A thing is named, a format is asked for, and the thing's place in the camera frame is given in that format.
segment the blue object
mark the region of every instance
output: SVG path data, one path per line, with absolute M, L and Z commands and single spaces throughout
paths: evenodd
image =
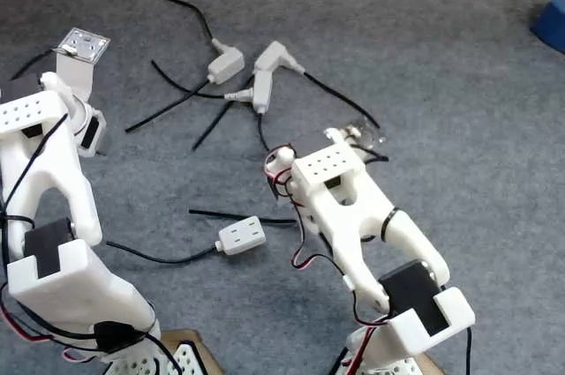
M 565 0 L 551 0 L 531 31 L 549 47 L 565 53 Z

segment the white plastic robot part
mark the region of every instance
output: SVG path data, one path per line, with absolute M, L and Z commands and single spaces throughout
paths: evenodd
M 72 132 L 75 135 L 75 143 L 79 155 L 84 157 L 93 157 L 96 154 L 100 140 L 106 131 L 106 119 L 100 110 L 94 109 L 90 104 L 86 103 L 75 95 L 71 88 L 67 86 L 63 80 L 54 72 L 44 72 L 41 75 L 41 84 L 45 90 L 55 91 L 63 100 L 66 106 L 71 122 Z M 82 146 L 83 138 L 87 135 L 88 125 L 92 118 L 95 117 L 98 123 L 89 146 Z
M 88 333 L 92 324 L 113 320 L 141 331 L 153 328 L 160 335 L 149 303 L 110 272 L 84 240 L 59 245 L 58 254 L 60 271 L 39 279 L 35 256 L 10 263 L 10 294 L 48 322 L 73 332 Z
M 365 365 L 382 368 L 417 356 L 475 323 L 475 313 L 460 289 L 451 287 L 433 299 L 448 322 L 447 328 L 430 336 L 418 314 L 409 309 L 374 331 L 363 355 Z M 346 341 L 348 349 L 357 349 L 364 335 L 365 328 L 351 334 Z
M 26 127 L 41 124 L 43 132 L 51 129 L 67 113 L 58 93 L 43 91 L 0 106 L 0 166 L 4 199 L 29 162 L 30 149 L 37 139 L 28 139 L 22 132 Z M 49 143 L 29 169 L 15 191 L 8 214 L 35 217 L 41 195 L 57 188 L 67 198 L 78 238 L 91 245 L 102 240 L 102 230 L 90 183 L 80 168 L 77 147 L 69 122 L 65 121 L 49 139 Z M 11 252 L 23 256 L 24 234 L 29 229 L 23 221 L 9 221 Z
M 292 192 L 328 238 L 335 262 L 349 276 L 360 298 L 388 312 L 388 297 L 366 266 L 359 240 L 380 234 L 393 205 L 367 174 L 365 164 L 341 142 L 296 159 L 291 174 Z M 329 190 L 326 183 L 336 179 L 339 185 Z M 445 260 L 407 214 L 398 212 L 386 233 L 387 241 L 409 257 L 424 260 L 439 285 L 448 281 Z

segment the white electrical plug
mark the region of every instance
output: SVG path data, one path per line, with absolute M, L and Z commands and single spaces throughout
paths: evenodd
M 259 115 L 268 111 L 273 88 L 273 72 L 256 71 L 253 76 L 253 86 L 235 93 L 225 94 L 223 98 L 229 101 L 251 102 L 253 109 Z
M 220 55 L 208 65 L 208 81 L 220 85 L 245 68 L 244 54 L 235 47 L 222 44 L 216 38 L 212 44 Z
M 289 68 L 299 74 L 304 74 L 305 68 L 297 62 L 289 51 L 279 41 L 273 41 L 255 61 L 255 71 L 272 72 L 279 66 Z
M 215 248 L 227 255 L 232 255 L 251 250 L 266 241 L 259 218 L 251 216 L 222 229 L 220 241 L 215 242 Z

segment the white outlet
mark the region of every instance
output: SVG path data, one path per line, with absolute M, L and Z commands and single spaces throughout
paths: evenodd
M 252 216 L 222 229 L 220 241 L 217 241 L 215 246 L 218 251 L 230 255 L 248 251 L 266 241 L 259 218 Z

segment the black wire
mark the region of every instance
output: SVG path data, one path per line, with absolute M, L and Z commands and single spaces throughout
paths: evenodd
M 208 26 L 204 13 L 202 13 L 202 11 L 198 7 L 184 0 L 167 0 L 167 1 L 172 2 L 174 4 L 180 4 L 181 6 L 188 7 L 189 9 L 193 10 L 196 13 L 198 19 L 200 20 L 202 27 L 206 31 L 208 39 L 211 41 L 214 38 L 214 36 L 212 35 L 212 31 L 210 30 L 210 26 Z
M 259 139 L 261 140 L 261 144 L 265 148 L 265 150 L 269 151 L 270 147 L 267 145 L 267 141 L 265 140 L 265 134 L 263 133 L 263 115 L 257 114 L 257 132 L 259 133 Z
M 200 210 L 200 209 L 188 209 L 189 214 L 203 214 L 205 216 L 215 216 L 218 218 L 223 219 L 234 219 L 236 221 L 242 221 L 243 219 L 247 219 L 251 217 L 250 214 L 227 214 L 225 212 L 213 212 L 211 210 Z M 272 218 L 262 218 L 259 217 L 259 220 L 262 223 L 266 224 L 289 224 L 289 223 L 296 223 L 294 219 L 272 219 Z
M 253 81 L 253 75 L 247 79 L 247 81 L 244 83 L 242 89 L 246 88 L 251 83 L 251 81 Z M 222 98 L 222 96 L 210 94 L 209 98 Z M 228 110 L 230 110 L 230 108 L 233 104 L 235 104 L 235 102 L 230 101 L 229 104 L 223 105 L 223 107 L 220 109 L 220 112 L 218 113 L 218 115 L 216 115 L 216 117 L 214 118 L 212 123 L 204 130 L 204 132 L 202 132 L 202 134 L 200 134 L 200 136 L 198 137 L 198 139 L 196 140 L 196 142 L 192 146 L 193 151 L 196 150 L 202 144 L 202 142 L 207 138 L 208 135 L 210 135 L 210 132 L 212 132 L 214 130 L 214 128 L 216 127 L 216 125 L 218 125 L 220 123 L 220 121 L 226 115 Z
M 171 78 L 169 75 L 167 75 L 167 73 L 165 73 L 165 71 L 163 69 L 161 69 L 161 66 L 159 66 L 157 64 L 157 62 L 155 60 L 151 61 L 151 65 L 155 68 L 155 70 L 157 71 L 157 73 L 159 73 L 159 75 L 161 75 L 161 77 L 167 81 L 167 83 L 173 87 L 175 87 L 177 90 L 182 91 L 183 93 L 187 93 L 187 94 L 192 94 L 194 93 L 193 90 L 191 90 L 190 88 L 186 88 L 185 86 L 181 86 L 178 82 L 176 82 L 173 78 Z M 222 99 L 223 100 L 223 95 L 216 95 L 216 94 L 206 94 L 206 93 L 201 93 L 201 92 L 196 92 L 197 96 L 199 97 L 203 97 L 205 99 Z
M 234 104 L 235 104 L 234 101 L 227 101 L 226 103 L 224 103 L 224 105 L 222 106 L 218 114 L 215 116 L 215 118 L 212 120 L 210 125 L 204 130 L 204 132 L 200 134 L 198 139 L 192 145 L 191 149 L 193 151 L 196 150 L 200 146 L 200 144 L 202 144 L 202 142 L 206 139 L 206 137 L 210 134 L 210 132 L 212 132 L 215 126 L 220 123 L 223 116 L 226 114 L 228 110 L 230 110 L 231 106 L 233 106 Z
M 49 56 L 51 54 L 53 50 L 52 49 L 47 49 L 45 51 L 43 51 L 42 53 L 40 53 L 37 56 L 32 57 L 31 59 L 29 59 L 27 62 L 25 62 L 17 71 L 16 73 L 14 73 L 12 75 L 12 77 L 10 78 L 10 81 L 13 81 L 14 79 L 18 79 L 19 77 L 21 77 L 24 73 L 26 73 L 26 71 L 31 68 L 34 64 L 36 64 L 37 62 L 39 62 L 40 60 L 42 60 L 43 58 Z
M 170 351 L 165 347 L 165 345 L 160 342 L 159 340 L 157 340 L 153 335 L 151 335 L 150 333 L 147 333 L 146 338 L 148 340 L 150 340 L 154 345 L 156 345 L 159 349 L 161 349 L 161 351 L 165 354 L 165 356 L 169 359 L 169 361 L 172 363 L 173 367 L 177 370 L 178 375 L 183 375 L 183 370 L 180 368 L 180 365 L 178 364 L 177 360 L 175 360 L 175 357 L 173 357 L 173 355 L 170 354 Z
M 471 348 L 473 345 L 473 332 L 471 331 L 471 327 L 467 328 L 467 351 L 465 353 L 465 373 L 466 375 L 471 375 Z
M 187 101 L 188 99 L 190 99 L 191 97 L 193 97 L 194 95 L 196 95 L 196 93 L 204 88 L 207 84 L 208 84 L 208 80 L 206 79 L 205 81 L 200 82 L 196 88 L 194 88 L 194 91 L 192 93 L 189 93 L 187 95 L 185 95 L 184 97 L 181 97 L 178 100 L 173 101 L 172 103 L 168 104 L 167 106 L 165 106 L 164 108 L 157 110 L 153 115 L 146 117 L 145 119 L 143 119 L 140 122 L 137 122 L 136 124 L 133 124 L 132 126 L 129 126 L 125 129 L 126 133 L 130 133 L 132 131 L 137 130 L 138 128 L 140 128 L 141 126 L 153 121 L 155 118 L 157 118 L 158 116 L 162 115 L 163 113 L 175 108 L 176 106 L 178 106 L 181 103 L 184 103 L 185 101 Z
M 344 103 L 349 104 L 357 112 L 359 112 L 361 115 L 365 116 L 369 120 L 369 122 L 371 122 L 371 124 L 374 125 L 375 128 L 377 128 L 378 130 L 380 129 L 380 125 L 376 121 L 376 119 L 374 117 L 372 117 L 369 112 L 367 112 L 365 109 L 363 109 L 361 106 L 359 106 L 352 99 L 345 97 L 343 94 L 336 91 L 331 86 L 327 86 L 326 84 L 324 84 L 323 82 L 321 82 L 319 79 L 315 78 L 312 74 L 310 74 L 308 72 L 304 72 L 304 76 L 307 77 L 308 79 L 310 79 L 315 85 L 319 86 L 320 88 L 322 88 L 327 93 L 333 95 L 334 97 L 337 97 L 339 100 L 343 101 Z
M 215 245 L 213 245 L 213 246 L 208 247 L 207 249 L 205 249 L 203 251 L 199 251 L 198 253 L 193 254 L 192 256 L 189 256 L 187 258 L 161 259 L 161 258 L 149 256 L 148 254 L 142 253 L 141 251 L 137 251 L 137 250 L 135 250 L 131 247 L 128 247 L 127 245 L 115 243 L 113 241 L 107 241 L 106 245 L 109 245 L 110 247 L 115 247 L 115 248 L 123 250 L 123 251 L 127 251 L 131 254 L 135 254 L 136 256 L 139 256 L 140 258 L 151 260 L 152 262 L 167 263 L 167 264 L 171 264 L 171 265 L 176 265 L 176 264 L 179 264 L 179 263 L 189 263 L 189 262 L 192 262 L 194 260 L 200 259 L 200 258 L 206 256 L 207 254 L 210 254 L 213 251 L 216 251 Z
M 374 150 L 371 150 L 370 148 L 365 148 L 360 146 L 359 144 L 350 144 L 351 148 L 357 148 L 358 150 L 361 150 L 367 154 L 370 154 L 373 158 L 372 159 L 368 159 L 365 162 L 365 165 L 368 163 L 373 163 L 374 161 L 388 161 L 388 156 L 385 156 L 384 154 L 380 154 L 375 152 Z

